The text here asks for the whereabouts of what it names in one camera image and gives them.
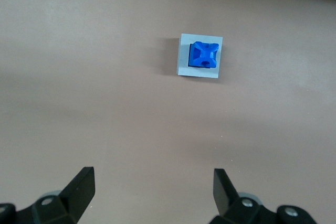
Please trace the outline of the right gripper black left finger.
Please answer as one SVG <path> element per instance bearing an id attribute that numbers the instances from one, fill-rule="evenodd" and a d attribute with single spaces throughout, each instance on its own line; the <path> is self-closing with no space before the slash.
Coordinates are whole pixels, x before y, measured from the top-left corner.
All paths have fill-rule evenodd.
<path id="1" fill-rule="evenodd" d="M 78 223 L 95 195 L 93 167 L 84 167 L 61 191 L 44 194 L 25 209 L 1 203 L 1 223 Z"/>

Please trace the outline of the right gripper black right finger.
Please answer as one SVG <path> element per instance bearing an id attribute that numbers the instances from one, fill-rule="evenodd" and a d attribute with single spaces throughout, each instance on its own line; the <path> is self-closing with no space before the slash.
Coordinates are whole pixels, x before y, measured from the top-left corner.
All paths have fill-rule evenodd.
<path id="1" fill-rule="evenodd" d="M 282 205 L 268 210 L 252 194 L 239 194 L 224 169 L 214 169 L 213 196 L 219 215 L 210 223 L 316 223 L 304 209 Z"/>

